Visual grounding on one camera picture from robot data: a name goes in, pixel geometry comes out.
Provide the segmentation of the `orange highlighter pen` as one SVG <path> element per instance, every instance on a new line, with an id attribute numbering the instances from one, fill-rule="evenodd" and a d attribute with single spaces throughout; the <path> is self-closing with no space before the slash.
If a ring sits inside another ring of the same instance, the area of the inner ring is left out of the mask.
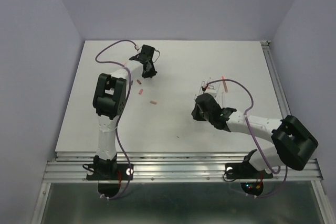
<path id="1" fill-rule="evenodd" d="M 228 87 L 227 87 L 227 84 L 226 84 L 226 81 L 225 81 L 225 77 L 224 77 L 224 76 L 222 76 L 222 80 L 223 80 L 224 92 L 225 92 L 225 93 L 228 93 Z"/>

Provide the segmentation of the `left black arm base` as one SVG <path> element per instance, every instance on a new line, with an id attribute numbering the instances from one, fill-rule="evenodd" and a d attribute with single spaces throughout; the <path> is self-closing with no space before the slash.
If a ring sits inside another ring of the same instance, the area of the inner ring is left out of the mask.
<path id="1" fill-rule="evenodd" d="M 87 172 L 86 180 L 98 182 L 97 191 L 107 200 L 120 198 L 133 179 L 134 165 L 118 163 L 116 156 L 104 160 L 96 155 L 93 163 L 83 164 L 82 168 Z"/>

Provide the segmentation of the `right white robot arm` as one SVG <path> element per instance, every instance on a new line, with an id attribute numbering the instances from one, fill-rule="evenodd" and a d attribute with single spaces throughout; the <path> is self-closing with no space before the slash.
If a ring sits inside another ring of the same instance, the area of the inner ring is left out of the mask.
<path id="1" fill-rule="evenodd" d="M 318 147 L 318 141 L 294 116 L 284 119 L 268 119 L 245 115 L 233 108 L 221 108 L 215 98 L 204 93 L 195 99 L 192 117 L 196 121 L 207 121 L 214 128 L 232 133 L 250 135 L 256 142 L 259 138 L 272 144 L 261 149 L 256 144 L 233 169 L 248 177 L 260 171 L 286 165 L 294 170 L 303 170 Z"/>

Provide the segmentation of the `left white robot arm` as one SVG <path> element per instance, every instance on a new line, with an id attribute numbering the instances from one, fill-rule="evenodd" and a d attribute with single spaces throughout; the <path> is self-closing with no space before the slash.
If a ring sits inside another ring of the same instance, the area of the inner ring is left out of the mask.
<path id="1" fill-rule="evenodd" d="M 133 81 L 140 77 L 152 78 L 157 74 L 153 56 L 158 50 L 149 45 L 136 47 L 136 50 L 138 53 L 125 64 L 95 58 L 97 63 L 110 63 L 119 67 L 112 73 L 102 73 L 98 76 L 92 102 L 99 123 L 98 149 L 94 158 L 103 161 L 98 171 L 106 179 L 113 178 L 117 172 L 117 166 L 111 162 L 117 156 L 116 129 Z"/>

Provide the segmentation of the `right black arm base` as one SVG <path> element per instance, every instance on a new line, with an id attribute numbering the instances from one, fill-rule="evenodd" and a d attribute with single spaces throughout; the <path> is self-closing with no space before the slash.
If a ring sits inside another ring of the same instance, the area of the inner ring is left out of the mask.
<path id="1" fill-rule="evenodd" d="M 226 170 L 223 174 L 225 182 L 234 182 L 238 179 L 250 179 L 254 182 L 241 182 L 241 188 L 247 195 L 258 197 L 264 190 L 264 179 L 272 179 L 273 174 L 269 174 L 265 169 L 258 171 L 250 163 L 250 158 L 257 150 L 250 151 L 241 163 L 226 163 Z"/>

